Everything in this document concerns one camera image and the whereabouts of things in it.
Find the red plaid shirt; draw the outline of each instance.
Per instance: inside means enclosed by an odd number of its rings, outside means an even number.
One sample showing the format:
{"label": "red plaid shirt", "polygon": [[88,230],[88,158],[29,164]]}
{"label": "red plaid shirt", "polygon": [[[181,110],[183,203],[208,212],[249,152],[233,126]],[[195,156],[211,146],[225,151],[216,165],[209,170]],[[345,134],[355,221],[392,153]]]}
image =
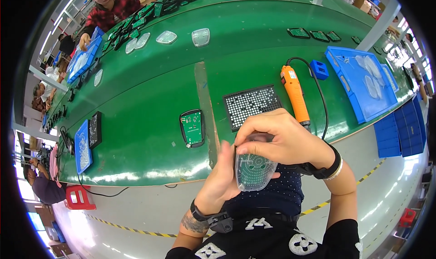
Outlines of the red plaid shirt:
{"label": "red plaid shirt", "polygon": [[124,20],[140,8],[141,3],[139,0],[115,0],[112,10],[108,10],[97,4],[91,9],[86,19],[83,33],[92,35],[96,26],[100,27],[100,29],[106,33],[116,24],[114,15],[120,20]]}

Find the silver bracelet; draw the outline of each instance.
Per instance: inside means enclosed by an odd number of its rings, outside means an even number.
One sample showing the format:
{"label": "silver bracelet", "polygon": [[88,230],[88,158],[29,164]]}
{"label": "silver bracelet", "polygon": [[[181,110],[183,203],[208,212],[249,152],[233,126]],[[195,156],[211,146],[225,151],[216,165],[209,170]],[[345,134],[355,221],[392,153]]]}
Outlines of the silver bracelet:
{"label": "silver bracelet", "polygon": [[327,178],[324,180],[333,180],[337,175],[339,175],[339,173],[341,173],[343,164],[344,164],[344,160],[342,159],[342,156],[341,156],[341,163],[339,164],[339,167],[336,170],[336,172],[330,178]]}

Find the white sticker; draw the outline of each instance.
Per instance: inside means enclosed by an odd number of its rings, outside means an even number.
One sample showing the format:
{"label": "white sticker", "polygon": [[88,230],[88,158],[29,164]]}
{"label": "white sticker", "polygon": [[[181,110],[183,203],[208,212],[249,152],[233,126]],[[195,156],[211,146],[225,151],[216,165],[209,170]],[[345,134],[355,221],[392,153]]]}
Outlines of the white sticker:
{"label": "white sticker", "polygon": [[297,76],[295,75],[294,71],[289,71],[289,75],[291,76],[292,79],[296,79]]}

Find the gray floor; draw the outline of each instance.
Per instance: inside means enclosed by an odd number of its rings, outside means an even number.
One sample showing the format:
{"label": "gray floor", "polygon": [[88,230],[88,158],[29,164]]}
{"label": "gray floor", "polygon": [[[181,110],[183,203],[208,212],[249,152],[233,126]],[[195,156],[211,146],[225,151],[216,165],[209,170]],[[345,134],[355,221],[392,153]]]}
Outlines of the gray floor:
{"label": "gray floor", "polygon": [[[334,146],[350,164],[356,180],[370,172],[378,157],[372,126],[349,136]],[[409,158],[388,158],[357,186],[359,235],[363,239],[363,258],[371,255],[392,233],[404,208],[409,204],[422,170],[426,154]],[[53,205],[54,212],[72,251],[83,258],[147,259],[164,258],[174,238],[131,232],[89,217],[131,229],[161,234],[177,234],[180,220],[203,182],[165,186],[133,187],[117,197],[92,196],[94,211],[71,211],[63,203]],[[305,199],[302,211],[330,198],[323,181],[302,177]],[[115,187],[92,187],[91,191],[114,194]],[[305,234],[322,242],[329,205],[302,216],[298,227]]]}

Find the fingernail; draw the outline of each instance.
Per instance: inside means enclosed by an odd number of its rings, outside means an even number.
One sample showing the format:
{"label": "fingernail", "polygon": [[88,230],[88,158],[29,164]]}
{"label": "fingernail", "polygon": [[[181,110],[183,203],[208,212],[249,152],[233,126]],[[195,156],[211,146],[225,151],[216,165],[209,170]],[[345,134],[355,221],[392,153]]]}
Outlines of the fingernail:
{"label": "fingernail", "polygon": [[236,151],[237,151],[237,153],[239,155],[247,154],[247,148],[246,147],[243,147],[243,148],[238,147]]}

